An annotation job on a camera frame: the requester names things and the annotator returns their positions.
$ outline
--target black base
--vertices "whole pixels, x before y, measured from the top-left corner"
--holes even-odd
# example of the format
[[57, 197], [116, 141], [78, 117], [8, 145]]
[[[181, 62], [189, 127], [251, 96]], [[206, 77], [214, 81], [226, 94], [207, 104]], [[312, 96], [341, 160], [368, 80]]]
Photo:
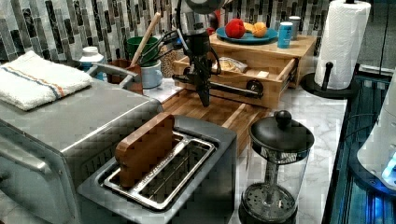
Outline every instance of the black base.
[[396, 190], [387, 188], [378, 177], [368, 172], [358, 160], [359, 143], [353, 143], [350, 147], [348, 166], [351, 173], [357, 178], [357, 184], [367, 191], [386, 195], [392, 200], [396, 199]]
[[296, 211], [293, 213], [293, 215], [291, 215], [291, 217], [284, 222], [264, 222], [258, 220], [257, 218], [251, 216], [245, 209], [245, 206], [242, 204], [239, 205], [238, 215], [239, 215], [239, 220], [241, 221], [242, 224], [295, 224], [297, 217], [297, 210], [298, 208], [296, 208]]
[[355, 81], [355, 79], [352, 78], [350, 85], [346, 89], [343, 90], [327, 89], [326, 91], [323, 91], [321, 87], [315, 82], [315, 73], [311, 73], [304, 76], [300, 82], [300, 85], [303, 87], [304, 90], [308, 91], [309, 93], [312, 93], [319, 97], [329, 98], [334, 100], [344, 100], [348, 98], [354, 98], [358, 94], [360, 88], [358, 83]]

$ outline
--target orange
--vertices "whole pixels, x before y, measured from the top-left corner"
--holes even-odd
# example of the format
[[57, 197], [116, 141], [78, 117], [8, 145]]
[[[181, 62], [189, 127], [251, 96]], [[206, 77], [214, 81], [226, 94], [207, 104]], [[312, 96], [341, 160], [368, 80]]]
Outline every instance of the orange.
[[267, 33], [267, 26], [262, 21], [254, 23], [253, 27], [252, 33], [254, 37], [262, 38]]

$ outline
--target paper towel holder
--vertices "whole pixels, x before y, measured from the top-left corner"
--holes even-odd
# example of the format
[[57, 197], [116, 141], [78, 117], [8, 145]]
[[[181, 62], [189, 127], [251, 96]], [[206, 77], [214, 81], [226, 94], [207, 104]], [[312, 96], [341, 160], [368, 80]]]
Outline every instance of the paper towel holder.
[[303, 89], [316, 96], [334, 99], [334, 100], [354, 98], [359, 92], [359, 85], [355, 81], [355, 78], [352, 78], [349, 86], [345, 89], [332, 90], [327, 88], [332, 67], [333, 64], [331, 62], [326, 63], [326, 71], [321, 87], [315, 82], [315, 73], [310, 73], [305, 75], [300, 83]]

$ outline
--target red apple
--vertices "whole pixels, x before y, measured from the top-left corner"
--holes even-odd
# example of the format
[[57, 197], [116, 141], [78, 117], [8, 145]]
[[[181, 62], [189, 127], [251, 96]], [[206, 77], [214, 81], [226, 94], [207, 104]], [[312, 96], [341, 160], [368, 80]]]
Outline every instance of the red apple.
[[241, 38], [246, 32], [244, 22], [240, 19], [232, 19], [225, 26], [225, 34], [230, 38]]

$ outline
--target fruit bowl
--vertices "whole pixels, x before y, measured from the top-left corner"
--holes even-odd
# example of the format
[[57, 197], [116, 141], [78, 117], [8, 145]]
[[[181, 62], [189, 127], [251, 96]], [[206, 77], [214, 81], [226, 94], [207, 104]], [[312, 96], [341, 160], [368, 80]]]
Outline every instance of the fruit bowl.
[[267, 44], [277, 38], [277, 31], [271, 28], [267, 29], [267, 33], [263, 37], [254, 37], [252, 33], [246, 32], [241, 38], [230, 38], [225, 34], [224, 27], [216, 30], [219, 39], [242, 45], [258, 45]]

